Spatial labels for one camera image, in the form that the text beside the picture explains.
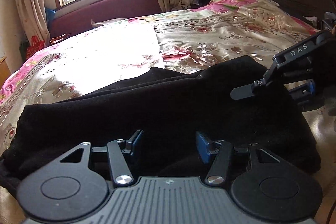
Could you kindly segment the black pants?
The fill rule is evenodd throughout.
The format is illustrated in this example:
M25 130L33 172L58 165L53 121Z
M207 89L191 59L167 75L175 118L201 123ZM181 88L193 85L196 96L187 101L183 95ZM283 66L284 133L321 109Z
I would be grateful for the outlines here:
M63 102L27 105L1 156L1 186L15 194L29 174L84 141L103 146L142 130L145 160L135 171L149 176L192 176L195 134L235 145L259 143L308 174L321 168L314 136L282 85L244 100L233 88L261 79L266 68L248 56L190 75L151 68L133 79Z

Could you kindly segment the floral satin bedspread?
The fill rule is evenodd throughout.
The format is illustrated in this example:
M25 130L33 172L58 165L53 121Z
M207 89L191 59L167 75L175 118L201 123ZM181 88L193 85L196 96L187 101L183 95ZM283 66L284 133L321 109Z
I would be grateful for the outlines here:
M266 68L283 50L320 32L271 0L211 0L200 9L121 18L38 51L1 90L1 156L27 105L79 98L151 68L190 75L248 56ZM335 223L335 87L301 111L321 168L308 174L259 143L235 145L228 181L149 176L127 161L134 183L115 186L106 143L88 141L25 177L15 194L1 186L1 223Z

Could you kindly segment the maroon padded window bench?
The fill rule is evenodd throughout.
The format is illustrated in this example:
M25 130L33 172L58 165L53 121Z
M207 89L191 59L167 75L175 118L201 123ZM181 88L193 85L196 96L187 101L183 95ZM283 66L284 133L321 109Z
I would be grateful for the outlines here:
M102 0L55 18L49 23L49 33L51 38L64 34L75 36L90 30L91 22L135 18L161 12L157 0Z

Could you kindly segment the wooden bedside cabinet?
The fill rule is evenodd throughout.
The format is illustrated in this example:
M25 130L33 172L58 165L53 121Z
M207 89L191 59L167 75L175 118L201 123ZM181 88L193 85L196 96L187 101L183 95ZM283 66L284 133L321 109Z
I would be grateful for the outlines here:
M0 59L0 88L3 86L5 81L11 76L11 71L6 63L6 56Z

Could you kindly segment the red shopping bag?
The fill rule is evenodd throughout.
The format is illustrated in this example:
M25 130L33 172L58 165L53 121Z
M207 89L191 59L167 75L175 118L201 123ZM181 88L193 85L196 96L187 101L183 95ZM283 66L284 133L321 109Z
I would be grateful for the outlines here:
M45 41L41 40L38 36L31 37L30 46L26 50L26 60L32 57L35 53L42 50L45 47Z

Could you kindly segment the blue plastic bag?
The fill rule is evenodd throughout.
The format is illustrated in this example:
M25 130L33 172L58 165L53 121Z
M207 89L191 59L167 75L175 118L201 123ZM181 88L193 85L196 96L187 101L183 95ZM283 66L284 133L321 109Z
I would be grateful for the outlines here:
M47 27L50 26L50 23L54 20L56 11L53 9L45 8L46 12L46 21L47 21Z

